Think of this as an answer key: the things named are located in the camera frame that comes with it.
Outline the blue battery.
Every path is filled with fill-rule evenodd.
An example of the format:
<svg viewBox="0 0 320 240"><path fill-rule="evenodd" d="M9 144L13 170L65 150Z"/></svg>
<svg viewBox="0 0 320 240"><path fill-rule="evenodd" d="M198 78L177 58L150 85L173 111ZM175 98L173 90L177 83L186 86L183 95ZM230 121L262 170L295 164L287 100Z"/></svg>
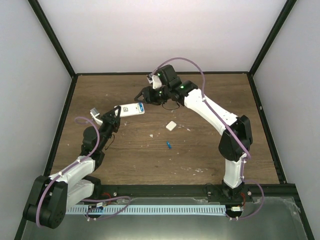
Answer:
<svg viewBox="0 0 320 240"><path fill-rule="evenodd" d="M172 149L172 146L171 146L171 144L169 143L169 141L166 141L166 145L167 145L167 147L171 150Z"/></svg>
<svg viewBox="0 0 320 240"><path fill-rule="evenodd" d="M141 102L139 102L138 105L139 105L140 112L144 113L145 112L144 105Z"/></svg>

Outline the white remote control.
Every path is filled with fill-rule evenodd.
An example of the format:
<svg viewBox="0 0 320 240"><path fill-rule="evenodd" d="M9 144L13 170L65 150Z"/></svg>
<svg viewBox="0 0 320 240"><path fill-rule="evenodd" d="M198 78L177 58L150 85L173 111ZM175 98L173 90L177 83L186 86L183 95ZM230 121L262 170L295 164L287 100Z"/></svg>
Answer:
<svg viewBox="0 0 320 240"><path fill-rule="evenodd" d="M145 113L145 112L144 113L140 112L139 102L122 104L120 106L121 106L121 114L120 114L121 118L142 115Z"/></svg>

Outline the white battery compartment cover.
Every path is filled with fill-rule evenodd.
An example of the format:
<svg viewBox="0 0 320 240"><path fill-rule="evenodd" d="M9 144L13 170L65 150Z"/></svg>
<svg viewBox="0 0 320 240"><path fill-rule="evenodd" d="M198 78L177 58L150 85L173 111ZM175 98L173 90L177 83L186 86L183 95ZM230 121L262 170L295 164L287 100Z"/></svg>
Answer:
<svg viewBox="0 0 320 240"><path fill-rule="evenodd" d="M165 126L165 128L166 128L168 131L172 131L176 126L177 126L177 124L176 124L174 121L170 121L170 122Z"/></svg>

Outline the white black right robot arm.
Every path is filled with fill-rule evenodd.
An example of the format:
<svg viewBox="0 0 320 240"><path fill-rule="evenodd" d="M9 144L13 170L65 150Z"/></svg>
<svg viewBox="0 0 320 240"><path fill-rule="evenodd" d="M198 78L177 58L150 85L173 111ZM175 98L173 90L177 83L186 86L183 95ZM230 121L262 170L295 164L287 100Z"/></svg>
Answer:
<svg viewBox="0 0 320 240"><path fill-rule="evenodd" d="M200 115L218 131L221 136L218 150L225 159L222 195L229 202L236 200L245 182L245 163L251 158L253 135L249 118L225 110L194 82L183 82L170 64L148 74L147 80L150 85L138 93L136 102L161 106L172 100Z"/></svg>

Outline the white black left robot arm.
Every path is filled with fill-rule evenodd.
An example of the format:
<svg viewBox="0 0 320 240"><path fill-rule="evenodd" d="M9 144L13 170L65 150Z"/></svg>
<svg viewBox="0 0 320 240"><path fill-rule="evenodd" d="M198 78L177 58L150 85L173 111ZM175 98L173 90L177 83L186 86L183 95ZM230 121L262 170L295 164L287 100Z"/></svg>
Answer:
<svg viewBox="0 0 320 240"><path fill-rule="evenodd" d="M97 202L102 196L100 181L90 174L100 167L105 157L108 140L118 132L121 123L121 107L116 106L100 115L90 110L92 119L83 132L80 155L74 162L50 176L38 176L32 185L25 204L23 219L38 227L57 228L67 210L84 199Z"/></svg>

